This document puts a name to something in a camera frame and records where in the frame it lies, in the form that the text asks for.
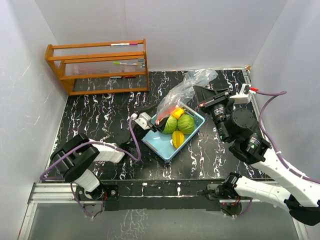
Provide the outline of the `clear zip top bag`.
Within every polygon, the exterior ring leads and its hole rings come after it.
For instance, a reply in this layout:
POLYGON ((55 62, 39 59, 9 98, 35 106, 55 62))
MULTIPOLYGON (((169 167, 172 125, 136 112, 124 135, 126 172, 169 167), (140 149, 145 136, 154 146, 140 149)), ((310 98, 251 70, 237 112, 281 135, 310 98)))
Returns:
POLYGON ((195 95, 194 86, 205 87, 218 77, 214 69, 204 68, 188 71, 181 83, 173 87, 160 101, 156 109, 155 124, 168 117, 179 104, 186 104, 195 95))

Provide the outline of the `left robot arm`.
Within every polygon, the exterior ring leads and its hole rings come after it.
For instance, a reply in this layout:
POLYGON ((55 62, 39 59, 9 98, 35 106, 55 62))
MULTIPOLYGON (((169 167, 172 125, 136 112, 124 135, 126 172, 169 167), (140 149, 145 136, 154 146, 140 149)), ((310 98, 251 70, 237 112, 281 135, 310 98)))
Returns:
POLYGON ((83 188, 87 198, 100 200, 107 195, 105 186, 100 179, 89 170, 94 161, 119 163, 126 156, 138 162, 142 158, 139 142, 149 131, 156 132, 159 128, 152 123, 151 112, 159 104, 138 107, 137 113, 129 118, 128 130, 118 130, 116 142, 107 143, 94 141, 85 134, 79 133, 58 148, 50 156, 51 170, 55 168, 64 182, 75 183, 83 188))

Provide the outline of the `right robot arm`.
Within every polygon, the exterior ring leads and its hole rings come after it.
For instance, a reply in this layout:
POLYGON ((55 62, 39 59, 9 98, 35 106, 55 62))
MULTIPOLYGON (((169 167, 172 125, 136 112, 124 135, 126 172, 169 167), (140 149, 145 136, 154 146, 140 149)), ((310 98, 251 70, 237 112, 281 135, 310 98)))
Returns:
POLYGON ((239 173, 230 173, 225 181, 199 192, 208 199, 257 199, 287 211, 295 220, 315 226, 320 222, 320 183, 307 177, 287 162, 274 141, 246 108, 235 104, 248 103, 254 94, 264 92, 245 84, 232 95, 225 89, 193 87, 199 108, 211 115, 222 142, 230 143, 229 151, 241 162, 263 171, 277 186, 251 180, 239 173))

